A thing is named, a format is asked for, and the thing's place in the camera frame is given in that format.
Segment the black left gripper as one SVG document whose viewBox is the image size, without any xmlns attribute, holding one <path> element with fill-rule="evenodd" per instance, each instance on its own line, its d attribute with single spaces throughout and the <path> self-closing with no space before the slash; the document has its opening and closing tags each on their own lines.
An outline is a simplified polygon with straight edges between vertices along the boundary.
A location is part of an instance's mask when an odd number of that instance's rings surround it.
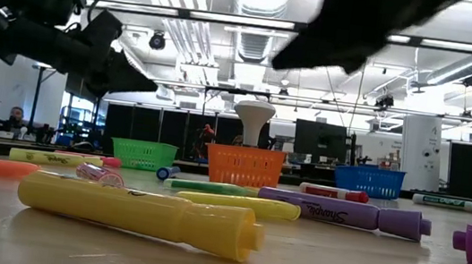
<svg viewBox="0 0 472 264">
<path fill-rule="evenodd" d="M 58 72 L 78 74 L 95 97 L 155 92 L 158 85 L 131 65 L 123 50 L 116 52 L 111 47 L 121 29 L 122 24 L 109 11 L 99 13 L 86 28 L 70 32 L 19 17 L 2 32 L 0 51 L 27 56 Z"/>
</svg>

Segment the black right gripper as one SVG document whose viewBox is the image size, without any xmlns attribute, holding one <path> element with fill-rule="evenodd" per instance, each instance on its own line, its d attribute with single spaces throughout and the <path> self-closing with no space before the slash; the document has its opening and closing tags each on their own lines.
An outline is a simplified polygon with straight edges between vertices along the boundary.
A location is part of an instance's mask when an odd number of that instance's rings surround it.
<svg viewBox="0 0 472 264">
<path fill-rule="evenodd" d="M 345 73 L 358 70 L 386 45 L 387 35 L 403 27 L 414 0 L 323 0 L 319 16 L 308 22 L 273 56 L 277 71 Z"/>
</svg>

